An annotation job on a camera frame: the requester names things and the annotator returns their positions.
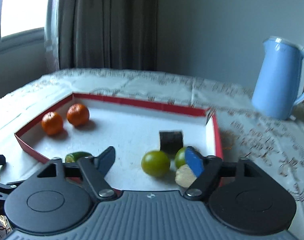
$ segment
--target wall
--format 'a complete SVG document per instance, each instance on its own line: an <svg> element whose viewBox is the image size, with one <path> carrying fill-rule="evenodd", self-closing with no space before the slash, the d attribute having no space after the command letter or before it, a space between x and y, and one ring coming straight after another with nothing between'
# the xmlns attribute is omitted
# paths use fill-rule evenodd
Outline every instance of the wall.
<svg viewBox="0 0 304 240"><path fill-rule="evenodd" d="M158 70L254 88L270 35L304 45L304 0L159 0Z"/></svg>
<svg viewBox="0 0 304 240"><path fill-rule="evenodd" d="M45 73L44 41L0 54L0 98Z"/></svg>

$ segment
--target green lime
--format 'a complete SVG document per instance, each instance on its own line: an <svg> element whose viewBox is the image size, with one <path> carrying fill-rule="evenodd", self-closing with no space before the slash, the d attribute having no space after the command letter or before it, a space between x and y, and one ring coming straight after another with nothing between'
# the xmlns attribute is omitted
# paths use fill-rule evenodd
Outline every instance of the green lime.
<svg viewBox="0 0 304 240"><path fill-rule="evenodd" d="M183 148L179 149L178 152L176 153L175 158L174 158L174 163L175 163L176 168L179 168L186 164L185 163L185 150L186 150L186 147L183 147Z"/></svg>
<svg viewBox="0 0 304 240"><path fill-rule="evenodd" d="M69 153L67 156L65 156L65 162L66 163L74 163L81 157L85 156L92 156L91 153L87 152L74 152L74 153Z"/></svg>
<svg viewBox="0 0 304 240"><path fill-rule="evenodd" d="M141 161L142 170L153 177L162 177L170 169L171 161L162 151L146 153Z"/></svg>

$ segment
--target lace tablecloth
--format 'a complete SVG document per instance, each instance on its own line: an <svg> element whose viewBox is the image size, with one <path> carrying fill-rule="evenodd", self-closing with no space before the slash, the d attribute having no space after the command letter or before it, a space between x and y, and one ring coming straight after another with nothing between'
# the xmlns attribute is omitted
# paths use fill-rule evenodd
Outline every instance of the lace tablecloth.
<svg viewBox="0 0 304 240"><path fill-rule="evenodd" d="M224 158L247 156L287 189L297 202L290 231L304 239L304 106L296 120L278 121L257 113L252 91L239 85L162 72L72 69L45 75L0 100L0 154L7 165L0 182L28 178L41 164L23 152L13 133L72 91L216 109ZM0 217L0 237L9 231Z"/></svg>

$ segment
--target orange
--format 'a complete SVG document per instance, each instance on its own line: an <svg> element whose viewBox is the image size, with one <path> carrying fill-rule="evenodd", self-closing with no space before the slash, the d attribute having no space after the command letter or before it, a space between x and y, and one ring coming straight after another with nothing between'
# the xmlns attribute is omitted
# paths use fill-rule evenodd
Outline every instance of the orange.
<svg viewBox="0 0 304 240"><path fill-rule="evenodd" d="M68 109L67 119L74 126L86 124L89 118L90 112L85 105L74 104Z"/></svg>
<svg viewBox="0 0 304 240"><path fill-rule="evenodd" d="M55 135L63 130L63 119L57 112L49 112L42 117L41 125L47 135Z"/></svg>

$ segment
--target blue jug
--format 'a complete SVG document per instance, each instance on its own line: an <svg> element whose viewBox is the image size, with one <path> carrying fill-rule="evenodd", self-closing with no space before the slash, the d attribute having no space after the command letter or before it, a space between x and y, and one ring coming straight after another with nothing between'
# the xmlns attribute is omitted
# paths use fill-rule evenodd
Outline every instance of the blue jug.
<svg viewBox="0 0 304 240"><path fill-rule="evenodd" d="M256 82L252 104L263 114L276 118L290 117L297 98L304 47L279 37L264 41L265 58Z"/></svg>

